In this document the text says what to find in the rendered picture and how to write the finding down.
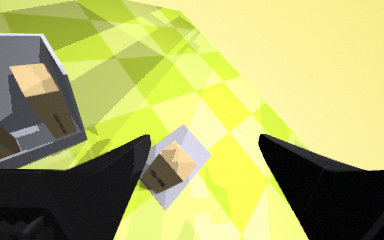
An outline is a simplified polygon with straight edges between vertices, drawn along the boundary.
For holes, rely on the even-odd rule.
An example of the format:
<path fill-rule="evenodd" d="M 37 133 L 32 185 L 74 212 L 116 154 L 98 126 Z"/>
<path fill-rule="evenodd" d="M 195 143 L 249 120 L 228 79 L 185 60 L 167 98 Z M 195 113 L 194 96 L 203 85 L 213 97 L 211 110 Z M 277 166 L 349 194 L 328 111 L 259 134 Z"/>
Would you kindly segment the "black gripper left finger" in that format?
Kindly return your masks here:
<path fill-rule="evenodd" d="M 0 207 L 47 208 L 68 240 L 113 240 L 150 148 L 144 134 L 65 170 L 0 169 Z"/>

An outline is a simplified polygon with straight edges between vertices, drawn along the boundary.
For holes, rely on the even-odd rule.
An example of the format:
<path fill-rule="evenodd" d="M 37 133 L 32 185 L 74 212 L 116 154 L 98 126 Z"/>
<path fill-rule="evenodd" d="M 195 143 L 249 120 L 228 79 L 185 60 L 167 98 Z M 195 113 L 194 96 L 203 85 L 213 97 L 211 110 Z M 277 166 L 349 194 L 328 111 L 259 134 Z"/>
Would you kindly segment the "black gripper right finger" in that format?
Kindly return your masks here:
<path fill-rule="evenodd" d="M 364 170 L 260 134 L 259 148 L 309 240 L 372 240 L 384 226 L 384 170 Z"/>

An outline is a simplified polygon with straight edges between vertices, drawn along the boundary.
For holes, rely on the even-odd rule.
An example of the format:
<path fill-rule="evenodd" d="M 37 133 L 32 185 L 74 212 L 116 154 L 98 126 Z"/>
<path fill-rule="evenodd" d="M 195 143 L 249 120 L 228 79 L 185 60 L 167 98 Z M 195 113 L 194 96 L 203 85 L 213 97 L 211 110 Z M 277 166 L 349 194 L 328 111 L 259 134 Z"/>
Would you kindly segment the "tan rectangular box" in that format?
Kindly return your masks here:
<path fill-rule="evenodd" d="M 157 155 L 142 178 L 157 195 L 184 182 L 196 167 L 195 162 L 174 141 Z"/>

